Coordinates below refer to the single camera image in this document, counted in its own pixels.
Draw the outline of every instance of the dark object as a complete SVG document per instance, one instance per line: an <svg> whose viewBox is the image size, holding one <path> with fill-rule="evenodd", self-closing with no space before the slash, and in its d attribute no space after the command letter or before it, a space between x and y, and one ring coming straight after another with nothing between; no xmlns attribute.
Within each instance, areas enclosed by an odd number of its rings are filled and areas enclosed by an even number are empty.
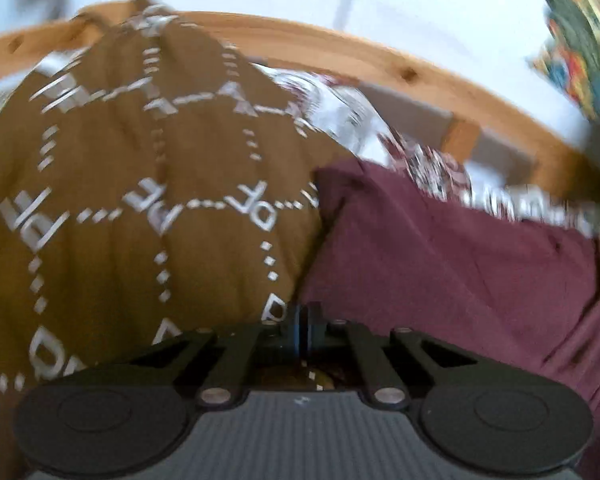
<svg viewBox="0 0 600 480"><path fill-rule="evenodd" d="M30 480L578 478L592 417L567 387L405 328L384 338L317 305L289 314L34 389L15 418ZM349 372L324 392L250 383L294 363Z"/></svg>

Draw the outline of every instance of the gray ribbed plate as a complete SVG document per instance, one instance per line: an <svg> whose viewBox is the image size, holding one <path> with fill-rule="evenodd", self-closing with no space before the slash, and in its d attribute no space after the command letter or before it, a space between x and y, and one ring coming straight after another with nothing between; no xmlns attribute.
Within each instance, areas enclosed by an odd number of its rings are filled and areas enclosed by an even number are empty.
<svg viewBox="0 0 600 480"><path fill-rule="evenodd" d="M35 472L29 480L56 477ZM207 413L167 459L128 480L493 480L446 462L409 419L355 392L252 392ZM578 480L571 470L544 476Z"/></svg>

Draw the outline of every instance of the brown fabric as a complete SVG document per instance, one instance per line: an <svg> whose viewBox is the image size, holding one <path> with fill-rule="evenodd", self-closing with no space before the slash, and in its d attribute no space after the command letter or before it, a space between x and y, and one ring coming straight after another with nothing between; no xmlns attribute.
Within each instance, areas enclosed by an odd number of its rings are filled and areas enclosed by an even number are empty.
<svg viewBox="0 0 600 480"><path fill-rule="evenodd" d="M0 399L180 330L282 317L320 230L312 170L350 156L234 47L136 4L0 114ZM164 189L147 198L146 179Z"/></svg>

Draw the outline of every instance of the gray panel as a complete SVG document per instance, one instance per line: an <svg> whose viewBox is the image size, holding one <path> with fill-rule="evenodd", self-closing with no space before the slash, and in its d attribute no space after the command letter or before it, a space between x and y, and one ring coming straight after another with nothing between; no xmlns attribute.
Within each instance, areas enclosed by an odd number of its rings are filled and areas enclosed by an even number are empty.
<svg viewBox="0 0 600 480"><path fill-rule="evenodd" d="M471 160L496 170L508 186L526 184L534 167L531 156L505 142L488 128L482 131Z"/></svg>
<svg viewBox="0 0 600 480"><path fill-rule="evenodd" d="M253 392L203 415L170 457L127 480L493 480L445 462L401 413L354 392ZM543 477L578 480L570 470ZM33 473L29 480L54 480Z"/></svg>
<svg viewBox="0 0 600 480"><path fill-rule="evenodd" d="M371 83L361 82L358 88L389 126L406 138L432 148L440 148L452 119L451 112L414 101L406 94Z"/></svg>

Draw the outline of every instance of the burgundy cloth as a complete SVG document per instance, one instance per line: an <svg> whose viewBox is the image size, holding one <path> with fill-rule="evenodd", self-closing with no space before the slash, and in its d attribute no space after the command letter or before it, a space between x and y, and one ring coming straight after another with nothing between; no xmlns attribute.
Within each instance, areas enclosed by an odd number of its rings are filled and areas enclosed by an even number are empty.
<svg viewBox="0 0 600 480"><path fill-rule="evenodd" d="M328 232L300 291L327 317L409 326L574 388L596 410L583 460L600 479L600 245L422 194L348 160L317 171Z"/></svg>

